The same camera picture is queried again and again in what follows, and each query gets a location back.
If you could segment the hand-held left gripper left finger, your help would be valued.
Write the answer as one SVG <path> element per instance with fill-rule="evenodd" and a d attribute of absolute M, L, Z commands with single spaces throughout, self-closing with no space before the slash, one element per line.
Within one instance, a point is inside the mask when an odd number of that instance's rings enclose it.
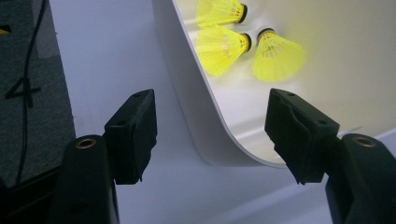
<path fill-rule="evenodd" d="M 154 90 L 131 95 L 105 125 L 107 149 L 114 157 L 114 177 L 118 185 L 142 180 L 157 143 Z"/>

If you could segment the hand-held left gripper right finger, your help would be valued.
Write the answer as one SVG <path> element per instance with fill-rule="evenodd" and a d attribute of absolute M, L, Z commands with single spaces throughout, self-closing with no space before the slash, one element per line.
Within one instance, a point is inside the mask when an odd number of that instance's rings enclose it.
<path fill-rule="evenodd" d="M 271 89 L 264 130 L 298 184 L 319 183 L 340 125 L 295 93 Z"/>

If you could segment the white plastic bin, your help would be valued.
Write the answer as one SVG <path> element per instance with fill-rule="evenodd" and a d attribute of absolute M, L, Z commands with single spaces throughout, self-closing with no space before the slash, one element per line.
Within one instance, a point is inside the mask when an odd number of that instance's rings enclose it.
<path fill-rule="evenodd" d="M 253 50 L 223 75 L 207 75 L 194 50 L 198 0 L 151 2 L 170 76 L 206 162 L 284 167 L 264 130 L 273 87 L 327 114 L 340 134 L 396 131 L 396 0 L 241 0 L 252 16 L 233 30 L 256 36 L 271 27 L 304 48 L 303 66 L 275 85 L 253 76 Z"/>

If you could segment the yellow shuttlecock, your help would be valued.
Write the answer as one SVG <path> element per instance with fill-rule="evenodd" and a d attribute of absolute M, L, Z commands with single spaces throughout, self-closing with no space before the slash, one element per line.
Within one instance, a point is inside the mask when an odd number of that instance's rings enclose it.
<path fill-rule="evenodd" d="M 304 63 L 303 47 L 272 28 L 262 29 L 257 41 L 252 72 L 258 80 L 278 82 L 294 75 Z"/>
<path fill-rule="evenodd" d="M 238 0 L 198 0 L 196 22 L 209 24 L 242 23 L 248 15 L 248 6 Z"/>
<path fill-rule="evenodd" d="M 211 76 L 220 76 L 250 51 L 251 44 L 249 34 L 216 25 L 198 32 L 195 51 L 204 70 Z"/>

